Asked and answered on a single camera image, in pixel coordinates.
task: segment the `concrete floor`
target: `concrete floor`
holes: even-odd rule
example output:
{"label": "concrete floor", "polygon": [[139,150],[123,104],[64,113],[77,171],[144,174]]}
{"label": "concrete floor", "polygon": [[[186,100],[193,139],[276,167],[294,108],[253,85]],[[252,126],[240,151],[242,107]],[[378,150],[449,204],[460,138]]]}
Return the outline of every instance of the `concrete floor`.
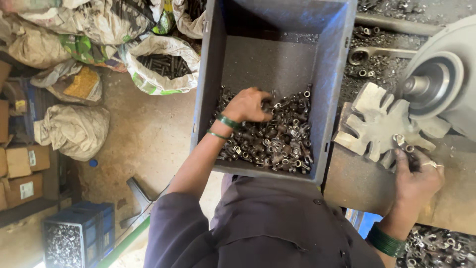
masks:
{"label": "concrete floor", "polygon": [[[102,79],[103,106],[111,115],[108,137],[94,157],[99,165],[78,162],[78,173],[84,200],[115,204],[117,238],[124,231],[119,222],[140,212],[126,181],[134,176],[155,197],[187,158],[196,91],[150,96],[128,73],[106,71]],[[209,220],[220,199],[222,176],[212,173],[200,200]]]}

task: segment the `green bangle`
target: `green bangle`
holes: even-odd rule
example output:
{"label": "green bangle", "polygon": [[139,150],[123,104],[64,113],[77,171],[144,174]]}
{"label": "green bangle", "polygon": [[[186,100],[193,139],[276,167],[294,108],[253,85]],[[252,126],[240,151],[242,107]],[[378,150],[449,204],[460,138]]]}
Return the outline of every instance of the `green bangle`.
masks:
{"label": "green bangle", "polygon": [[367,240],[374,247],[390,257],[397,258],[405,252],[405,241],[395,239],[382,232],[374,223],[372,229],[368,233]]}
{"label": "green bangle", "polygon": [[218,121],[222,122],[223,124],[231,127],[231,128],[234,128],[234,129],[240,129],[241,128],[241,124],[238,123],[238,122],[235,122],[231,119],[229,119],[228,117],[222,115],[221,113],[219,113],[217,115],[217,119]]}
{"label": "green bangle", "polygon": [[215,137],[220,138],[220,139],[228,140],[228,138],[225,138],[225,137],[223,137],[223,136],[221,136],[221,135],[218,135],[218,134],[212,132],[210,129],[207,129],[207,132],[210,133],[210,134],[212,134],[212,135],[215,136]]}

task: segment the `pile of metal parts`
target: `pile of metal parts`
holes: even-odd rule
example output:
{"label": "pile of metal parts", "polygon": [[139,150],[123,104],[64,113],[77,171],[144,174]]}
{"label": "pile of metal parts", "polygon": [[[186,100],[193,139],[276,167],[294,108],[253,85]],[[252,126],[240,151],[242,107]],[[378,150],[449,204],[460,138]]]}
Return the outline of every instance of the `pile of metal parts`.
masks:
{"label": "pile of metal parts", "polygon": [[189,0],[188,8],[185,9],[187,14],[190,14],[190,18],[194,21],[205,12],[207,0]]}
{"label": "pile of metal parts", "polygon": [[431,226],[413,226],[399,268],[476,267],[476,237]]}
{"label": "pile of metal parts", "polygon": [[[309,150],[310,126],[307,123],[311,87],[312,84],[307,85],[307,91],[284,97],[274,106],[263,102],[263,111],[271,112],[273,119],[264,123],[244,122],[240,130],[232,133],[218,159],[241,159],[273,171],[308,174],[313,164]],[[230,88],[225,89],[225,85],[222,85],[214,116],[221,113],[235,95]]]}
{"label": "pile of metal parts", "polygon": [[170,80],[192,74],[187,62],[181,56],[171,56],[163,54],[151,54],[137,57],[142,65],[161,76],[167,76]]}
{"label": "pile of metal parts", "polygon": [[83,267],[79,227],[66,224],[44,224],[46,267]]}

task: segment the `blue plastic crate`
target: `blue plastic crate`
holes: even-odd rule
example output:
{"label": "blue plastic crate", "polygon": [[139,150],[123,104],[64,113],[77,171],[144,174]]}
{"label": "blue plastic crate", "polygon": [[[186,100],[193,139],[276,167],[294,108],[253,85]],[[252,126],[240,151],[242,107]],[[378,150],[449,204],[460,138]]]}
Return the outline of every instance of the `blue plastic crate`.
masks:
{"label": "blue plastic crate", "polygon": [[102,215],[69,207],[42,222],[47,268],[93,268],[102,259]]}
{"label": "blue plastic crate", "polygon": [[81,201],[73,207],[82,208],[86,210],[97,211],[101,214],[102,217],[102,250],[103,256],[106,256],[114,248],[114,243],[116,241],[115,233],[115,219],[114,219],[114,204],[112,203],[102,203],[94,204],[89,201]]}

